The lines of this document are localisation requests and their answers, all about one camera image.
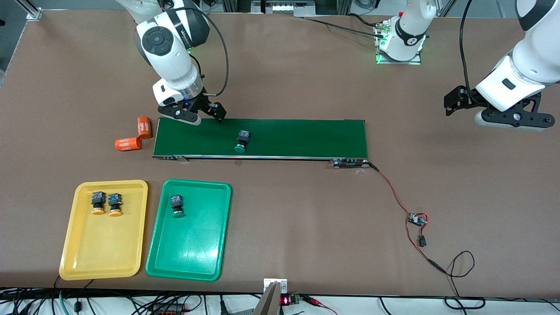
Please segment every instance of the green tray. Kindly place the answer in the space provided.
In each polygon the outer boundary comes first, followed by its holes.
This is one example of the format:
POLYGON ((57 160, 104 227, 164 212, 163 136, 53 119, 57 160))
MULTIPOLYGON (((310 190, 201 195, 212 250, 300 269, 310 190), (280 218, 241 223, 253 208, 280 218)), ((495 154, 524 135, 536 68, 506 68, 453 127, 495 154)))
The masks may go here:
POLYGON ((192 126, 160 118, 154 158, 189 159, 367 159, 364 121, 202 119, 192 126), (239 130, 251 133, 245 153, 234 150, 239 130))
POLYGON ((226 183, 169 179, 161 192, 146 273, 153 277, 216 281, 222 269, 223 244, 231 187, 226 183), (185 216, 173 217, 171 196, 183 198, 185 216))

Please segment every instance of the brown table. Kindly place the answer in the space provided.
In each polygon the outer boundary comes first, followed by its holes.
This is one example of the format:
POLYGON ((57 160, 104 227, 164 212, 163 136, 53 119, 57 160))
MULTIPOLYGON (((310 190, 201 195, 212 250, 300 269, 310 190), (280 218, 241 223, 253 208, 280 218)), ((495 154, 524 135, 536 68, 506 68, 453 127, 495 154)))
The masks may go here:
MULTIPOLYGON (((422 66, 398 66, 375 64, 371 38, 311 21, 212 17, 230 52, 230 83, 218 98, 228 117, 365 119, 371 160, 411 211, 431 217, 426 254, 447 266, 460 250, 474 253, 472 274, 457 280, 461 294, 560 297, 560 126, 483 128, 476 110, 445 117, 444 95, 463 83, 458 19, 434 20, 422 66)), ((367 31, 350 17, 328 21, 367 31)), ((117 152, 113 141, 134 136, 138 116, 157 117, 158 76, 136 51, 133 29, 123 11, 50 11, 28 23, 0 90, 0 286, 52 286, 82 182, 148 182, 144 262, 163 182, 188 178, 233 188, 220 279, 159 279, 142 265, 93 287, 259 292, 263 278, 286 277, 290 290, 306 293, 452 294, 408 242, 404 212, 371 169, 159 161, 153 140, 117 152)), ((473 85, 522 36, 515 20, 467 21, 473 85)), ((214 31, 194 54, 217 91, 224 61, 214 31)), ((558 98, 559 86, 546 90, 542 111, 560 117, 558 98)))

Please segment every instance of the orange can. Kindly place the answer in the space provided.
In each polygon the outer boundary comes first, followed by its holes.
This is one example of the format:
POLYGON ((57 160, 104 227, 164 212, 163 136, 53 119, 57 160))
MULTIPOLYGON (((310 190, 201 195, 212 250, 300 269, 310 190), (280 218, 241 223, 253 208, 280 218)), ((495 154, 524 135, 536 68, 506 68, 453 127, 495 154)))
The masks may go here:
POLYGON ((149 117, 138 117, 138 137, 142 139, 152 137, 152 124, 149 117))
POLYGON ((122 138, 115 140, 115 149, 118 151, 139 150, 142 148, 142 139, 136 138, 122 138))

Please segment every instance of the green cap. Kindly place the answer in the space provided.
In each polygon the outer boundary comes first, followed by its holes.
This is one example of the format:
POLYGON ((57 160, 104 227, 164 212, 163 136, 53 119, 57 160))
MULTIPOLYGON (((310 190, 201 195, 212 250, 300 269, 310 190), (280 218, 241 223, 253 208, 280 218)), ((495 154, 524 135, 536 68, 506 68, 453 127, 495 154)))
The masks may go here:
POLYGON ((236 145, 234 149, 235 149, 235 151, 237 151, 239 153, 245 153, 245 146, 244 145, 236 145))

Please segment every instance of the teal cable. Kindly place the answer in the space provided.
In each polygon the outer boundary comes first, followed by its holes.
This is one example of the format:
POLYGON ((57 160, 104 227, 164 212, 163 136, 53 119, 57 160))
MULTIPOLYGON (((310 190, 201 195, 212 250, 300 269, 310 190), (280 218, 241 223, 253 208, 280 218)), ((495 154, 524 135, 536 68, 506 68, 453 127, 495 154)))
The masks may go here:
POLYGON ((62 310, 64 311, 65 315, 70 315, 68 310, 66 309, 66 305, 64 305, 64 300, 62 299, 62 291, 58 292, 58 300, 60 301, 60 305, 62 306, 62 310))

